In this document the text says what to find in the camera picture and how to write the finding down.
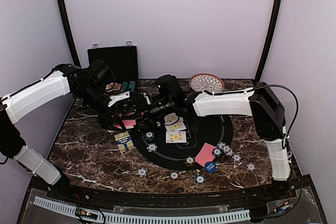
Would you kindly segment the brown white chip stack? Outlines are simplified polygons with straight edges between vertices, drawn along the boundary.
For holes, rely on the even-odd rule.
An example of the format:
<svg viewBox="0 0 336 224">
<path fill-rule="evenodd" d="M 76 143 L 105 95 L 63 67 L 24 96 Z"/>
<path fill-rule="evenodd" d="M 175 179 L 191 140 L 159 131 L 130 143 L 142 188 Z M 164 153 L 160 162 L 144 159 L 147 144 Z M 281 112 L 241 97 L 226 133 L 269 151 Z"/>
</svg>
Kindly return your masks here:
<svg viewBox="0 0 336 224">
<path fill-rule="evenodd" d="M 170 174 L 170 178 L 173 179 L 173 180 L 178 179 L 178 177 L 179 177 L 179 175 L 178 175 L 177 172 L 172 172 L 172 173 Z"/>
</svg>

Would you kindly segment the blue white chip stack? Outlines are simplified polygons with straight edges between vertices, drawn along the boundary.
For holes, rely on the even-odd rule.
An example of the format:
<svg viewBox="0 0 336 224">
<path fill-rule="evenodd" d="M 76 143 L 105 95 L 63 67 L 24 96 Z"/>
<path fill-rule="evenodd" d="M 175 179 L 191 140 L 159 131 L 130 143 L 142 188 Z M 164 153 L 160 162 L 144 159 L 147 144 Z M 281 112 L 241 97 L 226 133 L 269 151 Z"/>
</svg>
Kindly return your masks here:
<svg viewBox="0 0 336 224">
<path fill-rule="evenodd" d="M 137 174 L 139 177 L 146 177 L 148 175 L 148 171 L 145 168 L 141 167 L 138 169 Z"/>
</svg>

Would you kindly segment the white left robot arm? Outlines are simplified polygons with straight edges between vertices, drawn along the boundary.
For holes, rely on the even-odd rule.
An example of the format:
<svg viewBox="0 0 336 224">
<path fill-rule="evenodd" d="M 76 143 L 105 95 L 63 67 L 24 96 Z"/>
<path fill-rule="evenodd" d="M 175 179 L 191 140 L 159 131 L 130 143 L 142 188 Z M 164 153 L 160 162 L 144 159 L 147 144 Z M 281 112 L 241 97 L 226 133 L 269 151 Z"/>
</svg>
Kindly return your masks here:
<svg viewBox="0 0 336 224">
<path fill-rule="evenodd" d="M 57 65 L 45 77 L 1 98 L 1 153 L 18 162 L 33 175 L 54 186 L 54 193 L 63 201 L 74 197 L 66 175 L 33 149 L 21 135 L 22 124 L 38 129 L 34 119 L 37 110 L 49 102 L 73 94 L 81 98 L 98 114 L 98 123 L 105 130 L 126 131 L 120 112 L 112 107 L 112 99 L 106 85 L 115 82 L 112 69 L 96 60 L 87 68 L 70 63 Z"/>
</svg>

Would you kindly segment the blue small blind button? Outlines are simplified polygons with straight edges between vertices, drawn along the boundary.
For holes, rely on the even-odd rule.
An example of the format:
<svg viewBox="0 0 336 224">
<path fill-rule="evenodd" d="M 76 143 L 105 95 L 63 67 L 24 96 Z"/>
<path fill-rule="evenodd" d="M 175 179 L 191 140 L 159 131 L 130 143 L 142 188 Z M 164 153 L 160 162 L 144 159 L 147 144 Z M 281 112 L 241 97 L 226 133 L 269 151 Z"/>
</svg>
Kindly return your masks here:
<svg viewBox="0 0 336 224">
<path fill-rule="evenodd" d="M 207 162 L 204 165 L 204 169 L 207 173 L 214 173 L 217 170 L 217 166 L 214 162 Z"/>
</svg>

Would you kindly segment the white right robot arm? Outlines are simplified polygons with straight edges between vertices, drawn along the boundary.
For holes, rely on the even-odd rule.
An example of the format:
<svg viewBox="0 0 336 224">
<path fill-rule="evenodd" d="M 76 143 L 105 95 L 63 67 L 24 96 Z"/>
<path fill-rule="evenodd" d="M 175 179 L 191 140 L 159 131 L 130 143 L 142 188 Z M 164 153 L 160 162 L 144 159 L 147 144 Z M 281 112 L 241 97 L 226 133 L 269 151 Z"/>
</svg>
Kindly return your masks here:
<svg viewBox="0 0 336 224">
<path fill-rule="evenodd" d="M 170 170 L 195 170 L 218 159 L 214 149 L 230 145 L 233 139 L 231 115 L 251 116 L 258 136 L 266 143 L 276 182 L 268 188 L 273 200 L 288 191 L 290 163 L 285 146 L 286 120 L 284 106 L 270 87 L 258 86 L 222 93 L 182 90 L 178 79 L 170 74 L 156 80 L 159 94 L 149 105 L 153 120 L 169 113 L 184 118 L 186 130 L 181 132 L 182 143 L 166 141 L 165 126 L 152 129 L 133 129 L 131 138 L 137 150 L 155 165 Z"/>
</svg>

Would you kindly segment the red card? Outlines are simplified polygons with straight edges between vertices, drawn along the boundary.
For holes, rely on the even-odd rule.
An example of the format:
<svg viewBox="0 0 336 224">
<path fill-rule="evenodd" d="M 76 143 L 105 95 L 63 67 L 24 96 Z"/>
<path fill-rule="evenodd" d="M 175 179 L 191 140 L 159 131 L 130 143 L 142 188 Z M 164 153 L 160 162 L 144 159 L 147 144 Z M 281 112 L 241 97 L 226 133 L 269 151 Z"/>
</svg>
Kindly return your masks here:
<svg viewBox="0 0 336 224">
<path fill-rule="evenodd" d="M 199 153 L 195 156 L 195 161 L 202 167 L 204 167 L 207 162 L 212 162 L 215 159 L 215 156 L 213 155 L 213 150 L 215 148 L 215 146 L 205 143 Z"/>
</svg>

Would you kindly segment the red playing card deck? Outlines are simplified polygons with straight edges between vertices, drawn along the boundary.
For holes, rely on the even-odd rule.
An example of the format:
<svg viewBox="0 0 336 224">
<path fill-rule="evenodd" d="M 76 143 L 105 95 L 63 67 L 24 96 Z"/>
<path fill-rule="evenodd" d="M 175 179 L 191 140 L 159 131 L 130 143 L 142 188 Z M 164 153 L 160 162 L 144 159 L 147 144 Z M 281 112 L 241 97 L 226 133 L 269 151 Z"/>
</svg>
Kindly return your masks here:
<svg viewBox="0 0 336 224">
<path fill-rule="evenodd" d="M 136 120 L 123 120 L 122 122 L 123 122 L 124 127 L 126 129 L 132 129 L 136 126 Z M 113 126 L 118 128 L 118 129 L 122 129 L 122 127 L 119 123 L 115 123 Z"/>
</svg>

